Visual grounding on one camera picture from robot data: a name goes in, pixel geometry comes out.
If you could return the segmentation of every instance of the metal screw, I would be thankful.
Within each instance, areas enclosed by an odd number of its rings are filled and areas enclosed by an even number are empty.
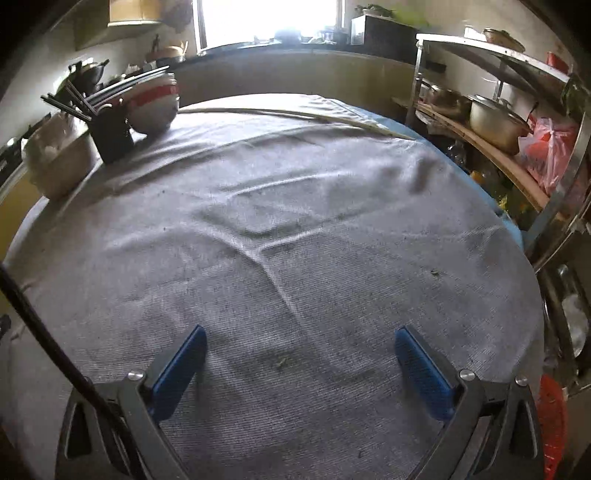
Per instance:
[[[464,369],[460,371],[460,378],[464,382],[471,382],[476,378],[476,374],[472,370]]]
[[[143,370],[132,370],[127,374],[127,378],[129,378],[133,382],[137,382],[138,380],[142,380],[144,375],[145,372]]]
[[[527,387],[528,381],[523,375],[519,375],[518,377],[515,377],[515,383],[520,387]]]

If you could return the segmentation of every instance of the plastic bag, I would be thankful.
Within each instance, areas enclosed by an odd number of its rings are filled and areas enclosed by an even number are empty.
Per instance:
[[[534,133],[518,139],[518,159],[542,190],[551,195],[569,164],[579,127],[576,124],[557,124],[545,117],[531,117],[530,121],[534,123]],[[588,178],[587,164],[583,162],[565,200],[570,210],[576,210],[583,203]]]

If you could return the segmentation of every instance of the chopsticks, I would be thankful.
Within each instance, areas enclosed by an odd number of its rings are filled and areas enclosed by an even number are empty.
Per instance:
[[[78,112],[76,110],[74,110],[72,107],[69,107],[67,105],[64,105],[61,102],[58,102],[55,97],[53,97],[53,95],[51,97],[47,97],[45,95],[41,95],[41,100],[43,100],[45,103],[48,103],[51,106],[54,106],[56,108],[58,108],[59,110],[61,110],[62,112],[65,113],[69,113],[71,116],[75,116],[76,118],[86,122],[87,124],[92,122],[92,118],[89,117],[88,115],[85,115],[81,112]]]
[[[50,93],[47,95],[41,95],[41,100],[51,106],[54,106],[55,108],[59,108],[59,110],[62,112],[69,113],[71,116],[75,116],[77,119],[82,120],[87,124],[91,123],[97,115],[93,106],[88,103],[88,100],[86,100],[78,90],[76,90],[76,87],[74,87],[70,80],[66,82],[64,89],[70,96],[70,100],[74,104],[74,107],[63,104]]]
[[[78,108],[80,108],[83,113],[89,113],[91,117],[96,116],[96,110],[91,104],[88,103],[88,100],[86,100],[86,98],[84,98],[84,96],[78,90],[76,90],[76,87],[74,87],[74,84],[70,80],[66,81],[66,92],[70,94],[72,101],[77,104]]]

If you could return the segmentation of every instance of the debris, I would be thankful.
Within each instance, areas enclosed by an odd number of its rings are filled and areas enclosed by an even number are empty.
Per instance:
[[[283,369],[283,367],[285,366],[285,364],[287,363],[287,359],[288,357],[283,357],[281,360],[279,360],[279,362],[277,362],[275,364],[275,368],[279,371],[281,371]]]

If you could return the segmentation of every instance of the bright window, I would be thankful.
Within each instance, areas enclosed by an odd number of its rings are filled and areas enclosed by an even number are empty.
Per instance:
[[[312,37],[337,23],[337,0],[202,0],[208,47],[273,38],[294,28]]]

